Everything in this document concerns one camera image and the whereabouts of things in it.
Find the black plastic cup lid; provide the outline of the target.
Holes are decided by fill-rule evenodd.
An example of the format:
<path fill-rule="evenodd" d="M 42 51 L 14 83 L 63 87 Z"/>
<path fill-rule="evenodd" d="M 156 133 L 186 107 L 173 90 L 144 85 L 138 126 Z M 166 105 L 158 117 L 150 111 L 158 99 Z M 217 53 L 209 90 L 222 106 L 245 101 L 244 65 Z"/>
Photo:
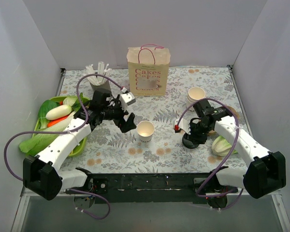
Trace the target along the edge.
<path fill-rule="evenodd" d="M 188 135 L 184 134 L 182 137 L 182 143 L 186 148 L 195 149 L 199 146 L 198 143 L 194 143 L 188 139 Z"/>

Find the white paper coffee cup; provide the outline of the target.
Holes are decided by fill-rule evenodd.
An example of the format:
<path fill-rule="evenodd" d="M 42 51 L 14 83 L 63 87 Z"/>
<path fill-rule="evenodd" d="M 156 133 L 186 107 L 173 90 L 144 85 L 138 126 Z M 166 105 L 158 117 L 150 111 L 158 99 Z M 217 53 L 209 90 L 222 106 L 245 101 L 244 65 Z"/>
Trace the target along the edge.
<path fill-rule="evenodd" d="M 155 127 L 150 121 L 141 121 L 136 130 L 142 142 L 149 142 L 152 139 Z"/>

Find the stack of white paper cups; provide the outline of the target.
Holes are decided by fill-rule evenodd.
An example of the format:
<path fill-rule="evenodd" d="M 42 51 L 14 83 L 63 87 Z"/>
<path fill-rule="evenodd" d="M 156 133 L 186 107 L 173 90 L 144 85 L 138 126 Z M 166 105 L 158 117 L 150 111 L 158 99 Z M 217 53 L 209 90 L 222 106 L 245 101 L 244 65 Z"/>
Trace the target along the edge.
<path fill-rule="evenodd" d="M 201 100 L 206 97 L 206 92 L 201 87 L 191 87 L 188 90 L 187 95 L 187 107 L 197 100 Z"/>

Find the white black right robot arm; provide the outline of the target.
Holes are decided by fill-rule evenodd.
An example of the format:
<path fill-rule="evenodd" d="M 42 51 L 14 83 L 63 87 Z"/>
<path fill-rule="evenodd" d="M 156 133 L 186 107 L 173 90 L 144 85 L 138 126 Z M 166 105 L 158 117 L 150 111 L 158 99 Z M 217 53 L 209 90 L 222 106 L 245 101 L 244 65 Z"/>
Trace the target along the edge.
<path fill-rule="evenodd" d="M 211 99 L 197 100 L 189 107 L 194 108 L 198 122 L 185 120 L 182 116 L 174 122 L 175 132 L 184 131 L 182 143 L 189 149 L 197 148 L 207 140 L 208 133 L 215 131 L 230 143 L 231 149 L 221 164 L 197 188 L 201 190 L 209 182 L 214 192 L 226 186 L 246 190 L 251 197 L 258 199 L 286 186 L 286 159 L 281 152 L 271 152 L 240 128 L 236 115 L 224 104 L 214 108 Z M 233 151 L 236 151 L 247 166 L 247 171 L 223 167 Z"/>

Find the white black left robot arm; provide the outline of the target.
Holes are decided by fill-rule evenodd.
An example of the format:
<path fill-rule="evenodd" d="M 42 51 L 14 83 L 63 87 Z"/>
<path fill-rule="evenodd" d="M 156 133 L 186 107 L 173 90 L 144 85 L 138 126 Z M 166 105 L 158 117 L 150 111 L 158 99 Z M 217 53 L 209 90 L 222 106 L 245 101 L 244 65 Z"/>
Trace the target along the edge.
<path fill-rule="evenodd" d="M 135 115 L 127 111 L 135 101 L 134 95 L 126 89 L 116 98 L 106 89 L 95 90 L 92 100 L 86 102 L 64 127 L 64 134 L 36 156 L 23 161 L 24 186 L 46 200 L 54 199 L 60 191 L 72 191 L 73 188 L 82 193 L 93 192 L 97 184 L 90 171 L 75 168 L 62 172 L 60 167 L 72 150 L 104 120 L 113 121 L 122 133 L 135 129 Z"/>

